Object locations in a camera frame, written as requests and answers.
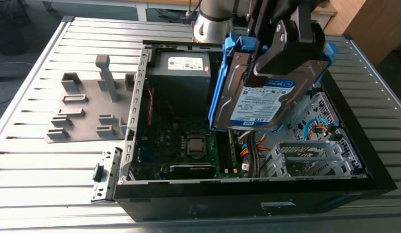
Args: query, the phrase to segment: white label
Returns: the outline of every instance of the white label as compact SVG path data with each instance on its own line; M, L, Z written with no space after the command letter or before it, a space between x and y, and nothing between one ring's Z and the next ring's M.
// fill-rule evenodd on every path
M289 94L293 88L243 87L231 120L243 121L247 126L255 122L270 122L281 108L279 97Z
M242 170L249 171L250 170L250 165L249 164L242 164Z
M170 57L168 69L203 70L203 59L201 57Z

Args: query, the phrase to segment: wire bundle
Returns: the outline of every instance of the wire bundle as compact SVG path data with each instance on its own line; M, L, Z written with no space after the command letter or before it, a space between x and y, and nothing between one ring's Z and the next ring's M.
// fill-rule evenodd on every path
M247 160L250 162L249 178L257 178L261 176L261 159L258 151L270 151L271 149L261 147L266 139L266 134L263 134L257 143L254 132L249 133L246 137L246 148L241 152L241 157L243 157L243 161Z
M317 126L315 126L315 129L324 129L325 131L329 131L329 129L328 129L326 127L321 126L321 125L317 125ZM311 139L313 133L314 133L314 131L311 130L311 131L309 132L309 135L307 135L307 137L306 137L306 140L310 140L310 139Z
M309 138L309 130L310 130L310 125L315 120L321 120L326 125L329 125L330 123L328 122L326 119L320 118L320 117L314 117L313 119L309 120L309 122L305 124L303 126L303 131L302 131L302 140L306 140L306 138Z

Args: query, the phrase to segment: blue drive bracket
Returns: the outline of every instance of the blue drive bracket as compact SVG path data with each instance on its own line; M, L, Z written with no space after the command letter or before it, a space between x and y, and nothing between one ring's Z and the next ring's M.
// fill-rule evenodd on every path
M257 38L254 37L247 37L247 36L241 36L238 40L235 40L235 35L231 32L230 36L225 40L223 44L223 61L221 65L221 70L219 70L219 76L218 76L218 82L214 90L214 96L213 96L213 101L211 101L211 109L209 112L209 120L210 120L210 128L213 128L213 121L214 121L214 115L215 115L215 110L219 105L219 100L221 100L221 95L222 95L222 90L226 82L226 76L230 70L230 63L233 61L233 55L235 52L235 48L239 49L241 51L253 51L254 45L255 45Z
M247 37L247 36L241 36L235 40L234 33L230 33L230 37L226 38L226 41L225 41L225 44L223 44L223 61L222 61L222 65L221 65L218 82L217 82L215 92L214 92L213 101L211 101L211 108L210 108L210 112L209 112L210 128L213 130L218 130L218 131L226 131L227 130L227 129L215 129L213 126L214 126L214 117L215 117L215 114L217 114L217 108L219 106L223 87L225 87L225 83L226 83L226 77L227 77L229 70L230 70L230 64L233 62L233 55L237 51L251 52L254 50L255 42L257 42L257 38ZM325 68L325 71L328 70L329 66L336 61L334 54L337 52L338 52L338 48L337 48L336 44L333 42L328 42L325 53L322 54L322 57L321 57L321 59L324 61L329 61L328 67ZM315 79L315 83L322 79L322 74ZM285 82L285 81L286 80L269 79L270 84L271 84L271 82L279 82L281 83L281 82ZM250 123L250 122L237 122L237 121L231 121L231 122L233 122L234 125L239 125L239 126L245 126L246 123ZM282 124L279 125L279 127L275 130L271 130L270 132L275 133L277 131L281 130L281 128L282 128Z

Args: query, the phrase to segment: slotted aluminum surface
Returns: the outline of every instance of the slotted aluminum surface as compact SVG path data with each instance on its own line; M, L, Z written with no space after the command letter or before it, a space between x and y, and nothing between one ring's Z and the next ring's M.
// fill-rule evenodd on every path
M356 227L358 232L401 232L401 104L356 45L340 35L328 36L340 47L330 72L398 190L317 216L172 223L135 223L118 204L90 204L94 166L103 149L122 141L45 143L63 73L98 78L94 61L108 54L114 77L120 78L138 67L144 38L191 41L190 30L182 24L90 18L60 24L0 121L0 230L336 233Z

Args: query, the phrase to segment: floor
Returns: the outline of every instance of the floor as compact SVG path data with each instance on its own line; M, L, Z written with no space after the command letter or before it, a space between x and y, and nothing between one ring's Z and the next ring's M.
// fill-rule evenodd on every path
M3 56L3 62L35 63L43 48L58 28L63 16L78 16L91 18L110 18L123 20L138 20L136 9L132 7L100 6L87 4L54 3L54 11L45 11L40 1L28 0L27 13L31 23L21 28L24 39L29 49L19 56ZM148 9L148 21L180 23L179 12L164 12ZM29 65L17 64L0 67L0 102L11 100L28 74ZM392 53L378 66L378 71L385 77L390 87L401 99L401 58L397 53ZM8 103L0 104L0 117L5 111Z

